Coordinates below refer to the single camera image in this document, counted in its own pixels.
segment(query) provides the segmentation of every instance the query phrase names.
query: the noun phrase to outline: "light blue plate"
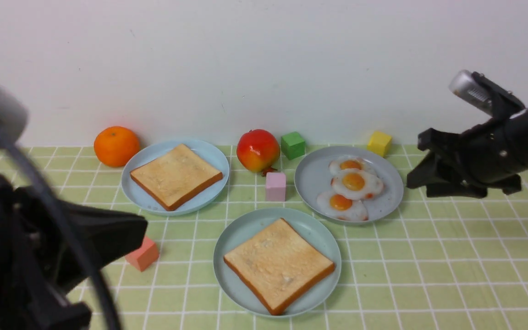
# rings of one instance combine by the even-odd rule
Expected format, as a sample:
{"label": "light blue plate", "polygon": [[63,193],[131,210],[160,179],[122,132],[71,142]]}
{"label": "light blue plate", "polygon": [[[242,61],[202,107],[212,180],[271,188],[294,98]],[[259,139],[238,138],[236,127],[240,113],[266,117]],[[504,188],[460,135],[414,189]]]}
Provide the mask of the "light blue plate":
{"label": "light blue plate", "polygon": [[[335,263],[335,271],[292,303],[283,315],[273,316],[256,295],[224,262],[224,255],[258,234],[278,218],[284,218],[317,251]],[[233,221],[217,240],[213,255],[215,277],[230,299],[256,315],[287,318],[303,314],[321,304],[335,290],[341,274],[341,254],[331,232],[314,217],[296,209],[258,209]]]}
{"label": "light blue plate", "polygon": [[[199,155],[206,162],[210,163],[214,168],[223,173],[224,178],[212,186],[200,192],[197,196],[187,201],[175,211],[167,211],[155,199],[148,195],[138,184],[130,178],[130,172],[142,165],[145,165],[154,159],[163,156],[179,144],[184,144],[189,147],[194,153]],[[121,187],[126,197],[141,209],[156,215],[186,215],[197,211],[203,206],[211,203],[226,186],[229,180],[229,162],[226,155],[221,152],[216,146],[201,140],[173,140],[153,144],[147,148],[142,149],[132,157],[124,167],[121,173]]]}

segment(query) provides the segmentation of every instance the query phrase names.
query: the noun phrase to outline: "black cable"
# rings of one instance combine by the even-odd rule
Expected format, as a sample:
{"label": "black cable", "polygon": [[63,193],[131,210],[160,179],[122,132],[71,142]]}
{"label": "black cable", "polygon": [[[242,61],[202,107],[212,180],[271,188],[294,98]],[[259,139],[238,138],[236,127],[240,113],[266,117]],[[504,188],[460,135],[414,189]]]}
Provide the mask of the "black cable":
{"label": "black cable", "polygon": [[6,149],[8,155],[15,161],[19,169],[29,178],[36,196],[38,196],[50,217],[55,221],[65,242],[73,251],[77,263],[79,263],[84,273],[90,277],[97,292],[97,298],[103,310],[107,327],[111,330],[121,330],[119,315],[113,304],[113,299],[99,271],[100,267],[96,266],[99,263],[94,262],[94,260],[98,259],[97,251],[88,246],[88,242],[82,238],[75,226],[69,221],[60,201],[56,198],[50,186],[46,184],[46,180],[32,161],[17,148],[14,142],[1,129],[0,148]]}

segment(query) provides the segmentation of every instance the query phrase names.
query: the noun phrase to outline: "pink cube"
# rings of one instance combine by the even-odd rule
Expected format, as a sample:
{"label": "pink cube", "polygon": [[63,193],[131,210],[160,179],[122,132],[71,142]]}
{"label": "pink cube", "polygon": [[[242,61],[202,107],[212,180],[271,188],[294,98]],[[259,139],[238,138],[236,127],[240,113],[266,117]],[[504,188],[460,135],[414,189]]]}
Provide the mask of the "pink cube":
{"label": "pink cube", "polygon": [[285,201],[286,175],[279,172],[266,173],[266,200]]}

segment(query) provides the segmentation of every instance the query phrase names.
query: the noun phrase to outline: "slice of bread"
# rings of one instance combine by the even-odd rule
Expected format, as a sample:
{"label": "slice of bread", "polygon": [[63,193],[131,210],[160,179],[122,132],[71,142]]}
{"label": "slice of bread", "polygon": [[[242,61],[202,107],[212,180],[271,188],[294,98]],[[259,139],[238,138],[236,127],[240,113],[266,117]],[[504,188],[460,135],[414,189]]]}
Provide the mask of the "slice of bread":
{"label": "slice of bread", "polygon": [[164,209],[174,211],[224,175],[179,144],[164,156],[132,170],[130,177]]}
{"label": "slice of bread", "polygon": [[291,303],[335,270],[335,263],[283,218],[229,251],[224,261],[270,315],[283,314]]}

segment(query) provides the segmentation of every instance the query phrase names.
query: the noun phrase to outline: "toy block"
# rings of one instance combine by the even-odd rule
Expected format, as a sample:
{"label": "toy block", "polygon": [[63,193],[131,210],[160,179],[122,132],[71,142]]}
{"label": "toy block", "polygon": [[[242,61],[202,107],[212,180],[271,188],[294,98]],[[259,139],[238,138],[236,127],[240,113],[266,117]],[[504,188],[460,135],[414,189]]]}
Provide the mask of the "toy block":
{"label": "toy block", "polygon": [[375,131],[370,138],[370,142],[368,143],[368,150],[384,157],[390,149],[391,141],[392,137],[390,135]]}
{"label": "toy block", "polygon": [[156,243],[149,239],[148,236],[144,236],[142,246],[126,255],[126,261],[136,267],[138,271],[144,271],[154,261],[158,260],[159,254]]}
{"label": "toy block", "polygon": [[280,138],[280,149],[289,160],[304,155],[306,143],[299,132],[285,134]]}
{"label": "toy block", "polygon": [[266,174],[266,201],[286,200],[286,175],[279,172]]}

